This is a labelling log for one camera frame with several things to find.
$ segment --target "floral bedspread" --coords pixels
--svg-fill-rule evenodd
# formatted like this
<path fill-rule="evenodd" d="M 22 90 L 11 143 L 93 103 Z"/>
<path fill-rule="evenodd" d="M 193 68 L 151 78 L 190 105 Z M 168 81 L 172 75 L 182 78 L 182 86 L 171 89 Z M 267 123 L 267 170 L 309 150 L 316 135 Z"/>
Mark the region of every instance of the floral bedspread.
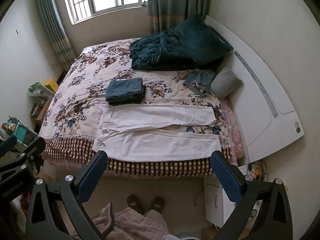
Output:
<path fill-rule="evenodd" d="M 102 110 L 109 107 L 105 90 L 111 79 L 143 78 L 146 96 L 143 104 L 182 104 L 208 106 L 216 123 L 205 126 L 180 126 L 181 132 L 217 134 L 221 150 L 229 160 L 233 153 L 228 128 L 215 96 L 201 98 L 184 87 L 188 71 L 136 71 L 131 69 L 129 45 L 136 39 L 91 46 L 76 58 L 55 94 L 41 127 L 46 140 L 44 158 L 86 163 L 94 155 L 94 142 Z M 209 159 L 164 163 L 128 163 L 109 159 L 113 173 L 151 176 L 200 176 L 211 173 Z"/>

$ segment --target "green curtain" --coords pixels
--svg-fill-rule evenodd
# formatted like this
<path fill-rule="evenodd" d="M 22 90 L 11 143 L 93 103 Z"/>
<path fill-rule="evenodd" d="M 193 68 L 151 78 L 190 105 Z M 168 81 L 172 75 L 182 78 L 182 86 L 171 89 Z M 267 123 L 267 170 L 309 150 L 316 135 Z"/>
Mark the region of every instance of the green curtain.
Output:
<path fill-rule="evenodd" d="M 151 34 L 175 27 L 196 13 L 205 19 L 209 2 L 210 0 L 148 0 Z"/>
<path fill-rule="evenodd" d="M 37 0 L 38 8 L 49 37 L 50 43 L 61 62 L 68 71 L 75 61 L 75 53 L 64 31 L 55 0 Z"/>

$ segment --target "floor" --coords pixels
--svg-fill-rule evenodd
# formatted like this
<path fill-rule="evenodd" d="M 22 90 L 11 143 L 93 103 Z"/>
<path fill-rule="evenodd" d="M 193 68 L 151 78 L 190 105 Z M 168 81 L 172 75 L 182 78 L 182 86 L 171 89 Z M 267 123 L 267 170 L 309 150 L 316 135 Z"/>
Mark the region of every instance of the floor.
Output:
<path fill-rule="evenodd" d="M 66 174 L 59 173 L 59 179 Z M 211 223 L 205 219 L 204 193 L 196 197 L 196 207 L 193 199 L 203 189 L 201 178 L 178 178 L 178 179 L 125 179 L 106 178 L 100 179 L 90 200 L 83 206 L 89 216 L 97 214 L 109 202 L 114 205 L 115 212 L 127 207 L 126 198 L 135 194 L 141 200 L 145 211 L 148 210 L 152 200 L 156 196 L 162 196 L 166 205 L 163 211 L 164 220 L 167 222 L 171 234 L 190 232 L 193 236 L 200 238 L 201 229 L 210 226 Z M 61 215 L 69 232 L 73 231 L 71 221 L 63 208 Z"/>

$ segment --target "slippers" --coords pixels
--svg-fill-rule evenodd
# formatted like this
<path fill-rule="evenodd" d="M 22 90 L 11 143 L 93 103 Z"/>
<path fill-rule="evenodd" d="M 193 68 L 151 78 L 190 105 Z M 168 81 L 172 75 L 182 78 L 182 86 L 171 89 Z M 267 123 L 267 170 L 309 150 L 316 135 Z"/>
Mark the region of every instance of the slippers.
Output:
<path fill-rule="evenodd" d="M 127 197 L 127 203 L 128 207 L 132 208 L 141 215 L 144 214 L 140 200 L 136 195 L 130 195 L 129 197 Z"/>
<path fill-rule="evenodd" d="M 161 214 L 164 209 L 164 204 L 165 201 L 162 197 L 156 197 L 151 203 L 149 210 L 153 209 Z"/>

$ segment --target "white headboard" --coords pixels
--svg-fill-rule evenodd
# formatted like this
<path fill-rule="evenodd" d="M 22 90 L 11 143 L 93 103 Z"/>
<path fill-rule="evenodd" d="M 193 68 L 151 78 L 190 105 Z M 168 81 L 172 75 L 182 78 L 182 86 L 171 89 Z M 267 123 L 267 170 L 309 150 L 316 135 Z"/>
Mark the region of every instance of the white headboard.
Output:
<path fill-rule="evenodd" d="M 207 16 L 204 22 L 233 46 L 221 67 L 230 68 L 243 81 L 229 96 L 245 149 L 239 165 L 260 160 L 303 136 L 290 99 L 263 60 L 213 18 Z"/>

